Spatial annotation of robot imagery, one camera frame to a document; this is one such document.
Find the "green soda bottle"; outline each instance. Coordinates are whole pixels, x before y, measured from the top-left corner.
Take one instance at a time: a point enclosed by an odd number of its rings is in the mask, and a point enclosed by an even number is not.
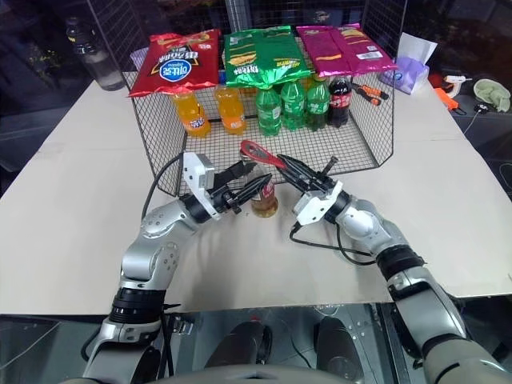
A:
[[[282,124],[289,130],[304,126],[304,101],[306,92],[297,81],[288,82],[281,90]]]
[[[330,94],[326,85],[326,78],[313,76],[313,84],[308,89],[306,104],[306,124],[315,132],[326,126],[327,110],[329,109]]]
[[[258,90],[256,107],[260,132],[265,136],[278,134],[281,129],[281,99],[272,86]]]

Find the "metal wire basket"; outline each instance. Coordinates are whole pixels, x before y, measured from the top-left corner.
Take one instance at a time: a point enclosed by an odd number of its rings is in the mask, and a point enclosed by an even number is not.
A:
[[[341,26],[360,22],[363,30],[391,57],[398,41],[406,9],[406,0],[88,0],[110,53],[122,71],[128,88],[137,77],[130,54],[147,47],[149,35],[173,31],[191,34],[219,28],[223,34],[248,28],[276,25],[323,24]],[[206,154],[222,170],[238,160],[243,139],[258,142],[274,154],[288,154],[303,160],[313,169],[322,169],[330,157],[339,162],[330,174],[368,170],[383,164],[393,154],[394,89],[377,80],[377,74],[357,76],[354,82],[380,88],[389,99],[374,106],[354,95],[349,123],[340,129],[327,126],[311,132],[281,130],[278,136],[259,133],[254,94],[242,92],[248,122],[243,136],[225,133],[212,88],[196,92],[212,131],[206,138],[187,137],[174,104],[164,94],[133,98],[135,114],[154,174],[182,150]],[[181,180],[181,164],[175,164],[162,176],[158,187],[176,195],[186,190]],[[275,170],[274,182],[283,182]]]

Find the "white table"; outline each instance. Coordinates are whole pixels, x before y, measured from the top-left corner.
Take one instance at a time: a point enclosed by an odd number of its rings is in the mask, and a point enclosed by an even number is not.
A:
[[[393,157],[340,176],[346,190],[397,223],[451,294],[512,293],[505,192],[429,86],[397,92],[395,117]],[[126,90],[92,84],[0,200],[0,313],[108,313],[151,179]],[[291,243],[299,195],[276,191],[272,218],[246,208],[205,225],[167,302],[220,310],[390,299],[375,266]],[[156,194],[153,205],[166,200]],[[334,228],[318,223],[300,236],[333,243]]]

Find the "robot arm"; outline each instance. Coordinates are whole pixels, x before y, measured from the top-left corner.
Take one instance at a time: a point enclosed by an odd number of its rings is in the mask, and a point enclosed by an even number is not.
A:
[[[375,257],[396,303],[401,323],[424,359],[428,382],[512,382],[508,374],[479,344],[466,336],[464,322],[446,292],[416,255],[400,229],[384,219],[368,201],[338,192],[340,182],[323,172],[278,155],[287,165],[279,171],[303,192],[294,208],[301,225],[324,218]]]
[[[180,253],[201,224],[249,201],[270,180],[261,176],[236,194],[228,183],[251,171],[238,162],[220,174],[204,155],[184,153],[183,173],[192,194],[152,210],[122,258],[112,310],[101,326],[83,374],[110,384],[148,382],[158,372],[159,353],[151,346],[160,331],[166,290]]]

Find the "bag of chips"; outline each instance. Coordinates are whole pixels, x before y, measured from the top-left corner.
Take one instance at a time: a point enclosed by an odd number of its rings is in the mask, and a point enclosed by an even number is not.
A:
[[[352,74],[397,69],[386,52],[361,31],[358,23],[333,28],[330,34],[340,51],[346,54]]]
[[[219,35],[219,30],[152,35],[130,96],[180,94],[217,85]]]
[[[226,36],[228,86],[265,88],[310,73],[290,26],[243,30]]]
[[[351,74],[345,53],[340,51],[330,35],[332,29],[332,26],[297,27],[297,32],[321,78],[336,74]]]

